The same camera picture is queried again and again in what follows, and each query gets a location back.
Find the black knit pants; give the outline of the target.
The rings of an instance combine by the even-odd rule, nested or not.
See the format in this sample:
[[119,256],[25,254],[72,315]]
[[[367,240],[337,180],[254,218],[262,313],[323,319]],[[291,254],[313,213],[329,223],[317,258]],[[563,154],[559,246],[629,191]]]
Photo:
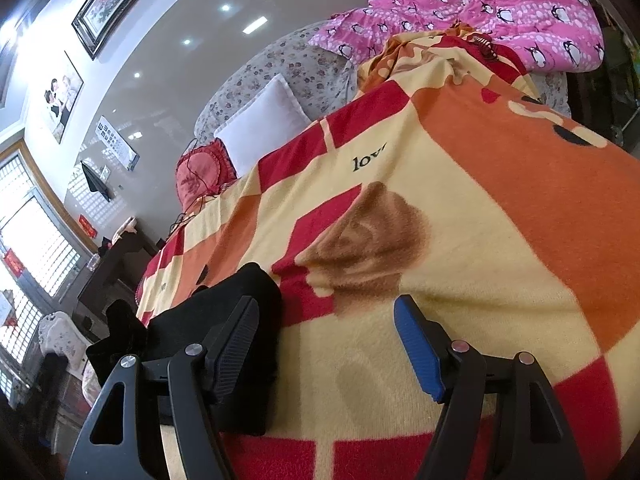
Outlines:
[[126,301],[113,302],[106,311],[108,336],[87,349],[98,382],[105,384],[126,354],[153,361],[169,358],[188,344],[209,348],[244,296],[258,305],[254,338],[233,391],[223,396],[211,393],[208,400],[222,432],[262,436],[267,430],[271,391],[277,377],[283,301],[278,285],[254,262],[244,264],[216,285],[201,284],[187,300],[148,324],[132,313]]

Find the dark wooden desk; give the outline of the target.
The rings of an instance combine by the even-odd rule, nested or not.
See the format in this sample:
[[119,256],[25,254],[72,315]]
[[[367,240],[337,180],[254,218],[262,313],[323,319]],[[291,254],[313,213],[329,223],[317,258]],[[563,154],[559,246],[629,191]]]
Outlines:
[[106,322],[106,309],[116,300],[134,309],[144,271],[159,251],[144,233],[123,232],[91,272],[79,302],[102,322]]

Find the dark hanging garment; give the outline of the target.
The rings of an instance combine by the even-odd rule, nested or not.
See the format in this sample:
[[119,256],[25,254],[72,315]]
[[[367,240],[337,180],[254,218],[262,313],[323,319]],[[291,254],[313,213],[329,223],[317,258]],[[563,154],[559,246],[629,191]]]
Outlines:
[[80,163],[82,173],[87,181],[90,192],[99,193],[107,203],[114,200],[114,194],[101,177],[85,162]]

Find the red orange yellow blanket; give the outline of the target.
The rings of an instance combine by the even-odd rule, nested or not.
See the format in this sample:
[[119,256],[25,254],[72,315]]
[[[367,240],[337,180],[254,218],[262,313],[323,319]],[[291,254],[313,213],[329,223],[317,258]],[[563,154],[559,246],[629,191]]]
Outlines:
[[590,479],[639,431],[639,163],[541,104],[507,48],[403,34],[349,104],[190,208],[145,272],[152,320],[243,264],[279,285],[270,427],[224,440],[241,479],[411,479],[440,408],[393,323],[533,353]]

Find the red frilled pillow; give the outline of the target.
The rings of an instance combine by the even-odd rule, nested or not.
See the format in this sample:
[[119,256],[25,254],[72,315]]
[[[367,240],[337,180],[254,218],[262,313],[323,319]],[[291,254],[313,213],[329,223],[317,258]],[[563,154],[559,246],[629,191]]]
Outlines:
[[217,196],[238,175],[224,142],[215,139],[180,157],[175,171],[176,191],[183,212],[204,196]]

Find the white pillow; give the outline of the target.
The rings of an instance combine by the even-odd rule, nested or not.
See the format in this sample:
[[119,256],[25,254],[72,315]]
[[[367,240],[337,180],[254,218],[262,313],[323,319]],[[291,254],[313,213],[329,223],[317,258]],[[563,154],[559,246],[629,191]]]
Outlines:
[[214,136],[220,139],[238,177],[243,177],[265,155],[282,148],[311,120],[281,74],[236,112]]

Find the framed portrait photo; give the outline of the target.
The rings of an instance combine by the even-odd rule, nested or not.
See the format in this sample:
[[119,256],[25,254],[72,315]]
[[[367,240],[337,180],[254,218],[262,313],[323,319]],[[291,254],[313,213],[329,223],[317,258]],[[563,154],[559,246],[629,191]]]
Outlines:
[[83,85],[84,81],[68,53],[55,53],[44,71],[42,96],[51,133],[57,144],[62,142]]

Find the grey floral pillow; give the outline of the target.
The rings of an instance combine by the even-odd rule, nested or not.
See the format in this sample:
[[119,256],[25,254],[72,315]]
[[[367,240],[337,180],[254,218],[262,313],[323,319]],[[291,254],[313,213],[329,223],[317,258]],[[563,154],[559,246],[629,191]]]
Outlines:
[[212,142],[215,133],[276,75],[288,83],[307,117],[315,120],[338,110],[357,92],[357,69],[347,58],[309,39],[323,26],[312,23],[263,48],[213,94],[194,126],[194,144]]

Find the pink penguin quilt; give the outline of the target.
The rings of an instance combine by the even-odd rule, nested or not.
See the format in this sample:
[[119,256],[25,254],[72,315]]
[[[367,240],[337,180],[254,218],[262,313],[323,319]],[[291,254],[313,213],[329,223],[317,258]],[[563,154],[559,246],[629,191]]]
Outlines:
[[361,64],[391,36],[457,23],[512,49],[530,72],[591,72],[604,59],[589,0],[368,0],[332,16],[309,42]]

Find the wall calendar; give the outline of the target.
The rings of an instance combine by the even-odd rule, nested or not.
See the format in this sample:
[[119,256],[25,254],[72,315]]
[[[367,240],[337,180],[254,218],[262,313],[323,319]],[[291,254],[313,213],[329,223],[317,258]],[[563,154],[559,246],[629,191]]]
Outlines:
[[96,124],[96,135],[127,171],[134,171],[139,160],[138,153],[104,116]]

